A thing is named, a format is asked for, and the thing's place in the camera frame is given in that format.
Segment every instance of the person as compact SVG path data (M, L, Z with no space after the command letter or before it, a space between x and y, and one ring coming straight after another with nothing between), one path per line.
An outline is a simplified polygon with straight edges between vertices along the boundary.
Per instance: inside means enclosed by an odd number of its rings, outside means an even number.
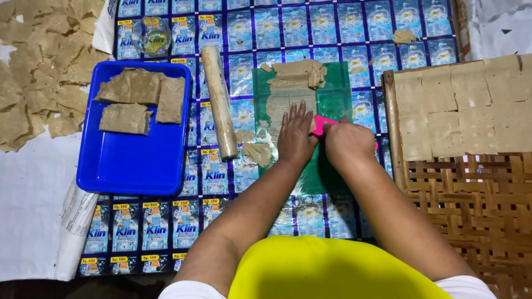
M375 136L343 119L325 150L366 214L376 246L311 236L264 238L318 144L294 103L279 159L199 236L159 299L495 298L375 158Z

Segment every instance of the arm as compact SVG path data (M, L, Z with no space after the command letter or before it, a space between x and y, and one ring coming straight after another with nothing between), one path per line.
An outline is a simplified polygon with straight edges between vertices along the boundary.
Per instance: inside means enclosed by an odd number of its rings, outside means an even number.
M202 232L173 282L200 281L227 297L240 259L268 233L318 143L308 138L312 111L305 116L305 101L296 110L283 116L279 160Z
M436 281L476 276L375 159L371 130L342 120L326 125L326 152L388 253Z

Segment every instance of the blue tray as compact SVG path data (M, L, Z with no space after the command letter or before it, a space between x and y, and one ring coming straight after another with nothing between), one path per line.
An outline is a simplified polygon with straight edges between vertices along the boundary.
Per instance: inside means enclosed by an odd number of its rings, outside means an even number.
M102 132L98 129L107 104L92 101L100 83L124 68L143 68L168 77L185 77L182 124L155 123L157 108L149 122L148 136ZM181 185L185 133L190 98L190 70L180 63L105 61L94 67L87 114L79 152L77 183L86 191L171 195Z

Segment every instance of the woven bamboo tray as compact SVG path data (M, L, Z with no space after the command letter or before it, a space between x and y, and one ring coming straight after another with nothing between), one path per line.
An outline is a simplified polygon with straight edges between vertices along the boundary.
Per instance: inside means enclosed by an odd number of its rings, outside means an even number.
M396 184L498 299L532 298L532 153L403 161L394 72L383 82Z

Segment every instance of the pink scraper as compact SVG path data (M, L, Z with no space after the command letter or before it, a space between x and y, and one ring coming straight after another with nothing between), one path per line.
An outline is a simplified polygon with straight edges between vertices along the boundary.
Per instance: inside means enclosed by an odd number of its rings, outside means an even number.
M323 125L324 123L327 122L329 124L335 124L335 123L338 123L337 121L335 120L332 120L332 119L328 119L328 118L324 118L323 116L321 115L315 115L314 116L314 123L315 123L315 129L312 130L310 133L313 133L314 135L316 136L321 136L323 135ZM377 142L375 142L375 151L377 150L378 148L378 144Z

